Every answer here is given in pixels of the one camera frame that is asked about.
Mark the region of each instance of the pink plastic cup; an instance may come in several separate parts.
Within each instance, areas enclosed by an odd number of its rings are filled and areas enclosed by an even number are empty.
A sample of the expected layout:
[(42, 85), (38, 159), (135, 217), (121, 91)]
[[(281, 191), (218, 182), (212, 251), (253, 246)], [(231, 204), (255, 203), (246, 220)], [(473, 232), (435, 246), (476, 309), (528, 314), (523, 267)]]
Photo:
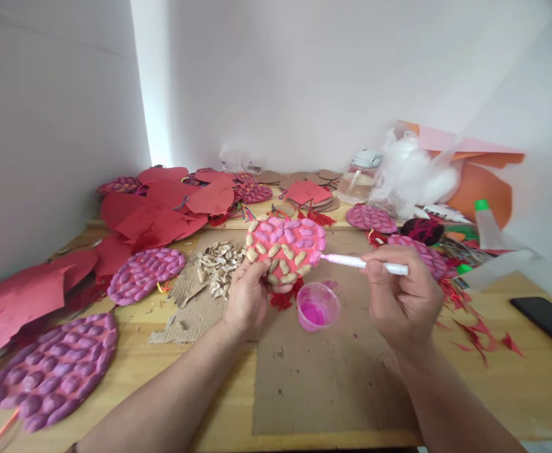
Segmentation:
[(297, 294), (299, 324), (315, 332), (335, 324), (341, 314), (339, 298), (327, 285), (307, 283)]

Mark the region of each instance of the white wall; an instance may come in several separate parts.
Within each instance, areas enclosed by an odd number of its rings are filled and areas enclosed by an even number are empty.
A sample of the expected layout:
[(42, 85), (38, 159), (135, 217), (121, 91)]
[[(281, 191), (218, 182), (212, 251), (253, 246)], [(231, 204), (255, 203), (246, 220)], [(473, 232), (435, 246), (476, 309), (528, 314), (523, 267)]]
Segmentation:
[(0, 0), (0, 278), (80, 233), (150, 165), (125, 0)]
[(342, 169), (393, 120), (526, 150), (508, 231), (552, 294), (551, 0), (132, 0), (153, 163)]

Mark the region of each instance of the wooden table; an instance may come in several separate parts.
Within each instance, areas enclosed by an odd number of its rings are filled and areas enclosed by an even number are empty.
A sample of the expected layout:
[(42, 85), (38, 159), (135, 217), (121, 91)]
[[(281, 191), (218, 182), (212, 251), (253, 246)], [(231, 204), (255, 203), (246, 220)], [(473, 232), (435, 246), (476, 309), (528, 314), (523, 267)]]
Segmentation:
[[(256, 215), (266, 212), (269, 203), (252, 205)], [(348, 205), (329, 215), (338, 223), (333, 228), (351, 228), (345, 222)], [(241, 220), (230, 220), (227, 228), (246, 228)], [(69, 245), (92, 244), (108, 231), (91, 221), (88, 229)], [(174, 244), (187, 255), (194, 249), (202, 230)], [(527, 321), (509, 299), (542, 296), (552, 301), (542, 289), (520, 273), (503, 278), (482, 294), (473, 297), (472, 305), (486, 318), (497, 338), (508, 330), (525, 353), (523, 359), (500, 349), (488, 354), (489, 369), (484, 368), (476, 352), (463, 352), (450, 340), (466, 343), (464, 333), (450, 319), (444, 324), (452, 331), (436, 327), (435, 339), (445, 356), (455, 365), (469, 387), (495, 416), (520, 440), (552, 439), (552, 340)], [(154, 330), (162, 330), (175, 311), (165, 295), (155, 291), (136, 305), (115, 311), (119, 322), (119, 344), (108, 373), (87, 401), (58, 425), (32, 435), (17, 432), (0, 442), (6, 452), (60, 452), (76, 442), (104, 415), (135, 389), (165, 369), (189, 345), (148, 345)], [(113, 304), (104, 299), (83, 316), (110, 310)], [(444, 310), (449, 318), (450, 311)], [(457, 320), (472, 317), (462, 311)], [(257, 346), (247, 344), (194, 439), (193, 450), (200, 452), (243, 452), (269, 450), (304, 450), (421, 445), (420, 433), (413, 431), (362, 431), (304, 433), (294, 435), (252, 435)], [(0, 428), (11, 411), (0, 410)]]

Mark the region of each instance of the corrugated cardboard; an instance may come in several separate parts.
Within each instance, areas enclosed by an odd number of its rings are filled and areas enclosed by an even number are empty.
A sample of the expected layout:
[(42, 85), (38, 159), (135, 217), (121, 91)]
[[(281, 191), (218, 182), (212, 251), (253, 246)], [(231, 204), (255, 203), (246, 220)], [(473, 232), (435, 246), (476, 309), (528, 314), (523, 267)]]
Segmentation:
[[(359, 231), (329, 232), (327, 253), (371, 251)], [(342, 304), (331, 328), (309, 333), (297, 307), (277, 315), (260, 338), (253, 434), (417, 429), (406, 387), (370, 321), (370, 292), (357, 269), (322, 261), (305, 282), (334, 281)]]
[(197, 253), (205, 251), (214, 242), (230, 240), (232, 243), (243, 244), (245, 236), (245, 230), (214, 230), (203, 233), (197, 248), (190, 255), (190, 262), (175, 281), (173, 291), (170, 293), (170, 301), (173, 301), (178, 308), (165, 330), (155, 331), (150, 335), (149, 344), (194, 343), (221, 319), (226, 309), (226, 301), (222, 297), (211, 298), (208, 288), (196, 294), (204, 284), (198, 280), (192, 258), (196, 257)]

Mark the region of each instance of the hand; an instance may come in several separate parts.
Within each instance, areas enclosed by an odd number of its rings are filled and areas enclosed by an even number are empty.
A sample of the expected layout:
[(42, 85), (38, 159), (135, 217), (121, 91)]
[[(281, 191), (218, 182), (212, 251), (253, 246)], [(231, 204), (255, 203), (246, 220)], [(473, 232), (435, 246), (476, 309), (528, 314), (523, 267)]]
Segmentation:
[(232, 275), (223, 320), (243, 334), (263, 323), (268, 310), (268, 293), (288, 293), (293, 288), (291, 284), (272, 286), (265, 280), (271, 263), (271, 259), (266, 259), (251, 264), (245, 258)]
[[(370, 316), (395, 351), (408, 353), (431, 342), (431, 332), (444, 301), (417, 251), (401, 245), (384, 245), (363, 255), (371, 300)], [(405, 264), (407, 276), (390, 274), (382, 263)]]

